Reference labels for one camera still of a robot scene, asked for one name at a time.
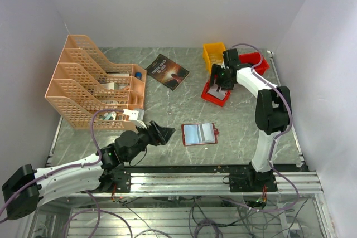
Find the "red leather card holder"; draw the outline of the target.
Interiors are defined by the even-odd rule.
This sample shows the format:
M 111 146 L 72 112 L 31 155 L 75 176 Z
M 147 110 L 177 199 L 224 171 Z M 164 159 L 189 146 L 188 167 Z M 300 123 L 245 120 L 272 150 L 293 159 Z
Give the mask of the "red leather card holder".
M 182 142 L 184 146 L 216 144 L 219 131 L 214 123 L 182 124 Z

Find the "white magnetic stripe card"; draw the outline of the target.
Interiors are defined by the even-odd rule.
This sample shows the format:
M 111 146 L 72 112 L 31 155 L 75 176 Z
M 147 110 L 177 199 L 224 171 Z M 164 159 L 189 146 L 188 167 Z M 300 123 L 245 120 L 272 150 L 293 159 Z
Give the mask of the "white magnetic stripe card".
M 198 125 L 199 141 L 201 143 L 214 143 L 215 130 L 212 123 L 204 123 Z

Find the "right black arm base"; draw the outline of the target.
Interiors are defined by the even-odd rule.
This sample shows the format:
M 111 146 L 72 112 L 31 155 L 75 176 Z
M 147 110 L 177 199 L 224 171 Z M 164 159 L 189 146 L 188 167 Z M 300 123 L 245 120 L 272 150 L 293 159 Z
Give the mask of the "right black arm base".
M 265 180 L 254 180 L 247 174 L 229 174 L 222 179 L 223 184 L 228 185 L 230 192 L 276 192 L 278 187 L 274 177 L 270 176 Z

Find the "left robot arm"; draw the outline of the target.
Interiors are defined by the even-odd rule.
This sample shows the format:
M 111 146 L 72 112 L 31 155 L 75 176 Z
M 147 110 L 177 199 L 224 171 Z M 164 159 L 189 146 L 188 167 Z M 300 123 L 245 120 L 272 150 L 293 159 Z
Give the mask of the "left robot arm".
M 34 169 L 31 164 L 18 168 L 2 185 L 6 220 L 17 220 L 38 207 L 72 193 L 107 192 L 118 180 L 117 173 L 149 145 L 166 145 L 175 129 L 151 121 L 135 131 L 124 131 L 106 147 L 83 159 L 55 167 Z

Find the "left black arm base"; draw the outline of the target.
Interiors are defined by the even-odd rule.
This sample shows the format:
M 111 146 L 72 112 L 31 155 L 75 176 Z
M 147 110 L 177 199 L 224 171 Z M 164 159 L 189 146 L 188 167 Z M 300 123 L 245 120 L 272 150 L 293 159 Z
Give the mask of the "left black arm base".
M 99 178 L 99 182 L 97 192 L 129 193 L 131 190 L 131 176 L 128 173 L 103 175 Z

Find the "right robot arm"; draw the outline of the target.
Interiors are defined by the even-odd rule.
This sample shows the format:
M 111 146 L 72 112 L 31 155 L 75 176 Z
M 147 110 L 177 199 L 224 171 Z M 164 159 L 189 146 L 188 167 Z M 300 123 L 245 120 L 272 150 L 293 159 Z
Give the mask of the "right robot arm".
M 266 80 L 258 69 L 264 63 L 260 51 L 259 61 L 242 60 L 247 54 L 239 55 L 237 49 L 223 51 L 223 62 L 213 64 L 209 86 L 231 91 L 236 84 L 246 88 L 255 98 L 255 123 L 259 138 L 251 165 L 255 172 L 247 175 L 246 184 L 252 191 L 260 190 L 266 183 L 264 175 L 273 168 L 273 155 L 280 137 L 292 127 L 290 90 Z

